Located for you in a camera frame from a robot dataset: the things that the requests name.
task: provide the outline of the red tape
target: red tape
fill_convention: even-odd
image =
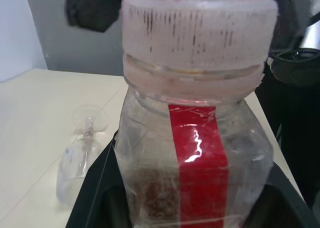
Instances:
[[[179,164],[181,228],[223,228],[228,160],[216,108],[169,105],[169,112]]]

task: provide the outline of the white lid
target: white lid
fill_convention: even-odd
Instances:
[[[260,65],[277,21],[274,0],[123,0],[123,49],[175,70]]]

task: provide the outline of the white table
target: white table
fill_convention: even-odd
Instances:
[[[56,198],[58,163],[79,136],[73,111],[103,107],[108,128],[95,135],[106,146],[119,125],[127,92],[122,77],[31,70],[0,83],[0,227],[64,228],[71,209]],[[274,148],[274,160],[298,190],[254,93],[246,98]]]

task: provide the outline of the red label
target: red label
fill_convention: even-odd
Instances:
[[[228,160],[215,107],[169,105],[179,164],[181,228],[223,228]]]

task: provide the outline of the black container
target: black container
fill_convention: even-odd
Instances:
[[[66,228],[131,228],[113,138],[86,175]],[[281,169],[274,164],[243,228],[320,228]]]

